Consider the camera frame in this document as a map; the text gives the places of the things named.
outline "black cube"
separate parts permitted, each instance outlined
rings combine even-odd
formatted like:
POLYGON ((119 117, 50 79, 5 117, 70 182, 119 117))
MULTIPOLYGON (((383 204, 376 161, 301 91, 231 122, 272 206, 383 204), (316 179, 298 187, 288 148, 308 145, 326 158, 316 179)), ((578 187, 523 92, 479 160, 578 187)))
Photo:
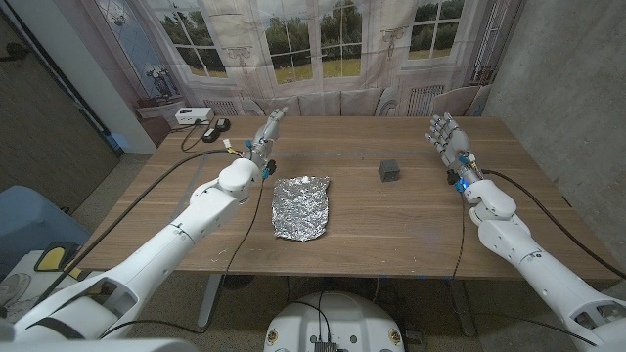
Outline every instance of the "black cube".
POLYGON ((383 182, 397 181, 400 175, 400 166, 396 160, 382 160, 379 164, 379 176, 383 182))

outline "white device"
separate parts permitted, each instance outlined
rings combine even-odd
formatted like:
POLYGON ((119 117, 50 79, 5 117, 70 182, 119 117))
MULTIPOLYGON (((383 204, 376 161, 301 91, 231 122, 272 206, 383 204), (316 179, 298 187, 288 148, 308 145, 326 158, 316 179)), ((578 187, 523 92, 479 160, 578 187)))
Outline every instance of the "white device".
POLYGON ((379 306, 351 293, 324 292, 322 299, 320 294, 298 299, 274 318, 265 334, 264 352, 404 351, 398 325, 379 306), (326 317, 320 318, 313 307, 326 317))
POLYGON ((211 122, 215 113, 213 108, 181 108, 176 112, 178 124, 200 124, 207 125, 211 122))
POLYGON ((514 200, 484 179, 471 152, 468 135, 445 113, 431 121, 426 138, 441 153, 449 170, 459 176, 455 187, 475 204, 469 211, 480 242, 511 263, 571 332, 580 351, 623 351, 626 345, 626 302, 587 285, 530 236, 515 214, 514 200))

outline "blue connector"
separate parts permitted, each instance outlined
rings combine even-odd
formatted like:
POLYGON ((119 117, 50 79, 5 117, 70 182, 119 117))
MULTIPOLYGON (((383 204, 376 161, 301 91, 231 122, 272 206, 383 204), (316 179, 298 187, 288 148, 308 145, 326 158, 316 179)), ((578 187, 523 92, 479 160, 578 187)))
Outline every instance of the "blue connector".
POLYGON ((464 179, 461 179, 454 184, 454 188, 458 193, 462 193, 467 187, 468 183, 464 179))

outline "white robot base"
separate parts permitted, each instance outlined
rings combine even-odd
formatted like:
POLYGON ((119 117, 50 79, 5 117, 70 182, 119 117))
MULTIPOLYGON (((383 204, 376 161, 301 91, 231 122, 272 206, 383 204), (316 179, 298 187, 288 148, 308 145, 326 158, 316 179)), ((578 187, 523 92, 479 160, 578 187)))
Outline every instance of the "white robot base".
POLYGON ((265 352, 404 351, 400 329, 385 311, 340 291, 324 292, 321 302, 320 292, 292 302, 274 318, 263 345, 265 352), (331 341, 327 323, 315 309, 318 304, 328 318, 331 341))

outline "table leg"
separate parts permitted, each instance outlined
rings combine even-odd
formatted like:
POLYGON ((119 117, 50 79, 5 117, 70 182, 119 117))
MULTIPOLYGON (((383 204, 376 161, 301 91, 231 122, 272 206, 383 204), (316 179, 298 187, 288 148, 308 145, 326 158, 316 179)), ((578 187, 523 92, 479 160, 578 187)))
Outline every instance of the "table leg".
POLYGON ((463 281, 450 281, 450 291, 459 322, 461 322, 461 332, 468 337, 476 336, 476 326, 471 318, 470 304, 463 281))
POLYGON ((198 326, 201 328, 208 324, 208 318, 211 315, 213 303, 215 302, 215 297, 217 296, 217 290, 219 289, 219 283, 221 281, 221 274, 211 274, 208 277, 206 291, 204 292, 204 299, 202 300, 202 306, 200 308, 200 315, 198 316, 198 326))

